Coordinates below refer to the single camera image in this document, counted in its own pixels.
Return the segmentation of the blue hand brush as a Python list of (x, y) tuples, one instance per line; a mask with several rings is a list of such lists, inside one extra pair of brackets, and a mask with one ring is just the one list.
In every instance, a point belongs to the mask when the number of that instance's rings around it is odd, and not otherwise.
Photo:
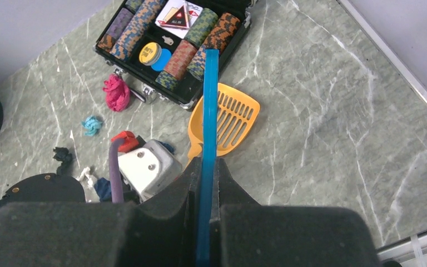
[(207, 49), (203, 82), (203, 150), (196, 236), (196, 266), (210, 266), (210, 217), (217, 149), (219, 50)]

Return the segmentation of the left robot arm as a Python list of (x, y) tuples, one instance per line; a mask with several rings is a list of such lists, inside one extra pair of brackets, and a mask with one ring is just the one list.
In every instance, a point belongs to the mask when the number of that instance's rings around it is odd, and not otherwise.
[(0, 199), (0, 208), (11, 202), (85, 202), (85, 192), (75, 178), (55, 173), (28, 177), (12, 185)]

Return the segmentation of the dark blue scrap by scoop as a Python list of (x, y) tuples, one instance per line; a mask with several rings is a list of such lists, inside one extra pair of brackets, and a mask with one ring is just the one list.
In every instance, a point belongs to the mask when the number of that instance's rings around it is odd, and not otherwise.
[(166, 148), (171, 154), (175, 154), (175, 148), (173, 147), (173, 146), (171, 146), (170, 144), (168, 144), (168, 143), (165, 143), (165, 142), (161, 142), (161, 141), (159, 141), (159, 143), (164, 147), (164, 148)]

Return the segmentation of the dark blue scrap centre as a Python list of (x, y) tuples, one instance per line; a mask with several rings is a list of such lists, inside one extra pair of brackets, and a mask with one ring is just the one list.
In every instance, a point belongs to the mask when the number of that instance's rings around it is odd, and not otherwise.
[(101, 177), (94, 183), (93, 188), (100, 202), (112, 201), (112, 190), (110, 180)]

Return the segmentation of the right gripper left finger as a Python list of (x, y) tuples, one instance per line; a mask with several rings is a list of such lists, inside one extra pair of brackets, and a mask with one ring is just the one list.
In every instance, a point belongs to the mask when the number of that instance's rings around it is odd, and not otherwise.
[(14, 202), (0, 208), (0, 266), (193, 266), (193, 159), (144, 203)]

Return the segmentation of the yellow slotted scoop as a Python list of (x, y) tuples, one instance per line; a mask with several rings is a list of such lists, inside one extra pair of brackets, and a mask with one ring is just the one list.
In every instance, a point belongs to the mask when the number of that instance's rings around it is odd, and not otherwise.
[[(218, 157), (233, 151), (246, 138), (260, 112), (260, 104), (251, 96), (223, 83), (217, 93), (217, 151)], [(188, 122), (191, 161), (202, 152), (203, 145), (203, 97), (193, 109)]]

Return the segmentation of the white scrap near brush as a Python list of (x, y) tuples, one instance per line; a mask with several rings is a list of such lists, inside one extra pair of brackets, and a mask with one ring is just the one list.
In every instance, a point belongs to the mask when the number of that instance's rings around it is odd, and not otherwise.
[(92, 175), (92, 171), (90, 167), (85, 167), (79, 176), (76, 177), (76, 180), (80, 183), (86, 183), (87, 187), (91, 188), (94, 187), (95, 183), (97, 182), (98, 178), (96, 178), (94, 175)]

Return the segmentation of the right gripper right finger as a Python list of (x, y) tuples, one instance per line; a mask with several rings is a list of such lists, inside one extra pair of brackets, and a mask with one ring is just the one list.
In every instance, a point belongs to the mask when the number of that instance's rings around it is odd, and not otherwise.
[(267, 206), (233, 178), (223, 159), (213, 175), (211, 266), (380, 266), (370, 230), (353, 210)]

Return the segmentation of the yellow dealer button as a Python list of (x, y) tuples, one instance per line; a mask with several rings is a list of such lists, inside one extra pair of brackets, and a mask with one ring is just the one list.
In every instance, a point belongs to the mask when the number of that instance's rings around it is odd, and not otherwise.
[(161, 57), (162, 48), (156, 42), (147, 43), (138, 55), (139, 62), (145, 66), (152, 66)]

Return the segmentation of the black poker chip case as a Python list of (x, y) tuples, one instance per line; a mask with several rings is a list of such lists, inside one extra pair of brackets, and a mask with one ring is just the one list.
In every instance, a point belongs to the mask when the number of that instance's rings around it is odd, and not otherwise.
[[(202, 95), (205, 49), (219, 50), (219, 70), (225, 68), (250, 28), (249, 9), (254, 1), (189, 1), (203, 8), (184, 38), (165, 31), (155, 19), (167, 1), (123, 1), (94, 46), (95, 52), (115, 66), (115, 73), (128, 73), (152, 92), (186, 110)], [(139, 62), (138, 55), (149, 42), (162, 48), (152, 66)]]

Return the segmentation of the light blue paper scrap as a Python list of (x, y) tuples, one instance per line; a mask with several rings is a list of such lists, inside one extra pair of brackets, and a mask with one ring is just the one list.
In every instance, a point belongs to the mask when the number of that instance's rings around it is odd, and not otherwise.
[(94, 136), (102, 128), (103, 122), (96, 116), (89, 116), (81, 122), (81, 125), (85, 130), (85, 136)]

